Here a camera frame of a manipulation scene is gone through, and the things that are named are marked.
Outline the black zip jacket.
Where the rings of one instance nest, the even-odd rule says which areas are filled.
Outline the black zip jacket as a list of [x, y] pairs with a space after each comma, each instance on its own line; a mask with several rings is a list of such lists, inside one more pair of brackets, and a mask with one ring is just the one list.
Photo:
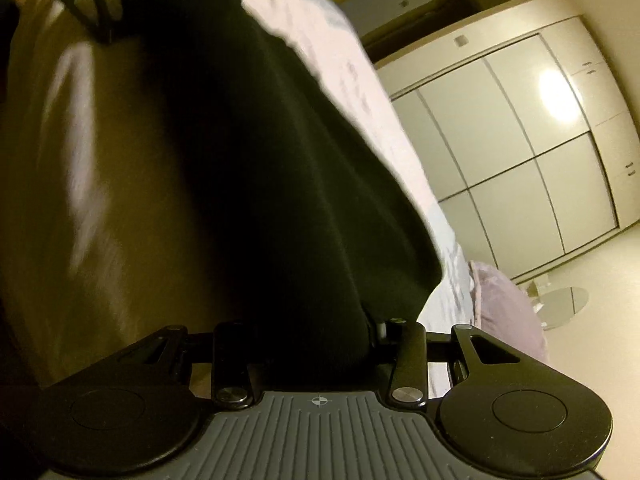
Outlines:
[[416, 208], [241, 0], [142, 0], [139, 46], [222, 362], [271, 390], [371, 387], [378, 324], [415, 320], [442, 277]]

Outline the pink pillow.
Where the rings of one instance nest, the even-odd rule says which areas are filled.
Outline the pink pillow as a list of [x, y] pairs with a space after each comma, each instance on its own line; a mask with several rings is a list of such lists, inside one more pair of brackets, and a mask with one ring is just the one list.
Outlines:
[[470, 261], [474, 324], [532, 358], [549, 363], [541, 320], [525, 292], [488, 263]]

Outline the cream wardrobe with panel doors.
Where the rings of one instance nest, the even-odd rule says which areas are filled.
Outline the cream wardrobe with panel doors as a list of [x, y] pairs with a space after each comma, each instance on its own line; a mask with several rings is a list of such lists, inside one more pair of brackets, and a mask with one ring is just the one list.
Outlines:
[[579, 18], [381, 77], [468, 258], [527, 278], [638, 222], [636, 124]]

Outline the round glass side table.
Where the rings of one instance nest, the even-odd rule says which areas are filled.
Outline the round glass side table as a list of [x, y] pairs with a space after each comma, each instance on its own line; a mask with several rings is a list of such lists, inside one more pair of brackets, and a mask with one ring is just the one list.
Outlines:
[[564, 287], [541, 295], [535, 312], [544, 330], [554, 330], [578, 314], [589, 301], [589, 292], [581, 287]]

